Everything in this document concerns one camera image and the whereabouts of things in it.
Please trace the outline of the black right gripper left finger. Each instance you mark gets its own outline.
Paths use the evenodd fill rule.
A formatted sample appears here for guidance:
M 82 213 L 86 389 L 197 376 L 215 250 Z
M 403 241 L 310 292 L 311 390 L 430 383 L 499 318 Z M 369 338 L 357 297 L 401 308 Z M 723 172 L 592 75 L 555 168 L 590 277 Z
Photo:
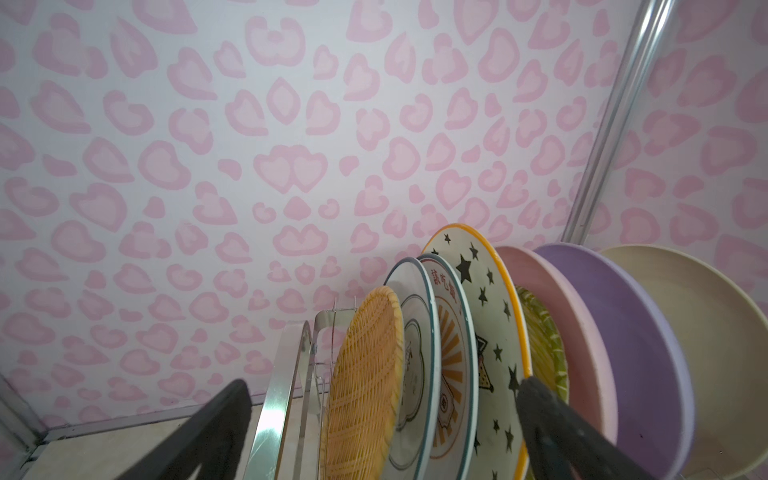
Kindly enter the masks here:
M 251 419 L 242 379 L 229 383 L 121 479 L 233 479 Z

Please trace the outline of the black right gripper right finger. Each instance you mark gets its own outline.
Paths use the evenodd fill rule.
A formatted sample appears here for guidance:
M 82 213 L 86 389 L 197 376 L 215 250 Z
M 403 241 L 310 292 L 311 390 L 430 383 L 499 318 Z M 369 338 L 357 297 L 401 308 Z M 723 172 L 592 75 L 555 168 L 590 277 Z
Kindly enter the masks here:
M 516 410 L 537 479 L 652 479 L 539 379 L 520 383 Z

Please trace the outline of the pink plate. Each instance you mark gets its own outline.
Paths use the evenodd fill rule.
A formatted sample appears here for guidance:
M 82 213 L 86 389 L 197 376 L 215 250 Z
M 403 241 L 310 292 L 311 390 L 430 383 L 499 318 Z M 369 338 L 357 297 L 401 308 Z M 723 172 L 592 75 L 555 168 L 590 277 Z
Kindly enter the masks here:
M 522 247 L 497 253 L 517 286 L 530 291 L 552 315 L 565 347 L 569 405 L 615 443 L 618 402 L 614 375 L 596 322 L 572 283 L 548 260 Z

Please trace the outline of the green yellow woven plate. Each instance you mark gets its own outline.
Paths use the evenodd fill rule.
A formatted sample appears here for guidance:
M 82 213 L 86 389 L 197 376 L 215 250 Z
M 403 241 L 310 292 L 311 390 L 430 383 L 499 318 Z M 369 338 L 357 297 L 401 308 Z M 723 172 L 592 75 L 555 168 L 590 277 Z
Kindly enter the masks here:
M 517 286 L 516 292 L 526 322 L 533 374 L 560 400 L 568 403 L 568 363 L 559 330 L 549 310 L 529 290 Z

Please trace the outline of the purple plate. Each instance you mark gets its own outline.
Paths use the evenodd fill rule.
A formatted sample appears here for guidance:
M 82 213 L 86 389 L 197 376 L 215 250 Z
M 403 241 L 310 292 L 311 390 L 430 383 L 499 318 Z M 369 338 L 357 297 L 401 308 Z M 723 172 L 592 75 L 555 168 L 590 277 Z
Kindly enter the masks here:
M 619 450 L 656 479 L 688 460 L 695 399 L 682 348 L 646 290 L 614 261 L 583 246 L 536 248 L 575 287 L 605 344 L 618 400 Z

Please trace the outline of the white plate orange sunburst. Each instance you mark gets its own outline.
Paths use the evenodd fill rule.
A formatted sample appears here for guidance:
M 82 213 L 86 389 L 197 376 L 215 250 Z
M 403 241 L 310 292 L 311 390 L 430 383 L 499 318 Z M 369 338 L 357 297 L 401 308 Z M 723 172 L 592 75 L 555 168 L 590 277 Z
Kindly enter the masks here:
M 425 477 L 467 479 L 479 407 L 478 351 L 471 311 L 455 267 L 434 253 L 425 253 L 419 260 L 435 295 L 441 359 L 437 420 Z

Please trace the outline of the white star cartoon plate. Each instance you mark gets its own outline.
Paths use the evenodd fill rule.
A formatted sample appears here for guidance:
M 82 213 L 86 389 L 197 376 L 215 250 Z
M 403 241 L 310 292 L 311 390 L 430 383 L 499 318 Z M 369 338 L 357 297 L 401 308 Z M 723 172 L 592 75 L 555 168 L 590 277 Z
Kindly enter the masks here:
M 520 384 L 533 371 L 515 285 L 489 240 L 466 224 L 444 226 L 423 251 L 454 267 L 472 316 L 479 407 L 469 477 L 523 479 L 529 456 L 516 403 Z

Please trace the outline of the white plate black rim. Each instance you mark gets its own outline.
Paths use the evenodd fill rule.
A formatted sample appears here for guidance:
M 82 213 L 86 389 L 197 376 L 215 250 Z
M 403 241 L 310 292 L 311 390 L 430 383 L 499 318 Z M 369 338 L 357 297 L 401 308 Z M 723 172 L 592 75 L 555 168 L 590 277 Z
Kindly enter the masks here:
M 399 261 L 384 285 L 392 289 L 403 314 L 404 361 L 401 403 L 383 479 L 424 479 L 437 422 L 441 370 L 440 331 L 435 295 L 422 262 Z

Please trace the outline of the orange woven pattern plate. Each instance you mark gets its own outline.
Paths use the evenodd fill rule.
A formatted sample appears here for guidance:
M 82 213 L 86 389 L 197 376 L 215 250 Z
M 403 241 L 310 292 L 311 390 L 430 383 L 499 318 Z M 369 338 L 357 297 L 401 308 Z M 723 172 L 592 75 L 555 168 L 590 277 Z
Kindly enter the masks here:
M 404 376 L 404 320 L 394 290 L 372 290 L 353 315 L 331 380 L 321 479 L 378 479 L 388 461 Z

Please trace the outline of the cream beige plate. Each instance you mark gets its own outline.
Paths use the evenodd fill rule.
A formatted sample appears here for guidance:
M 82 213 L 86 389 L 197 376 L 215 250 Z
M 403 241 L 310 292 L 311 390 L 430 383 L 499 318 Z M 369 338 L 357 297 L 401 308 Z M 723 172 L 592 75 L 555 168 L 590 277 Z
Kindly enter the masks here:
M 683 475 L 735 479 L 767 459 L 767 318 L 732 280 L 665 247 L 603 251 L 650 295 L 686 358 L 696 403 Z

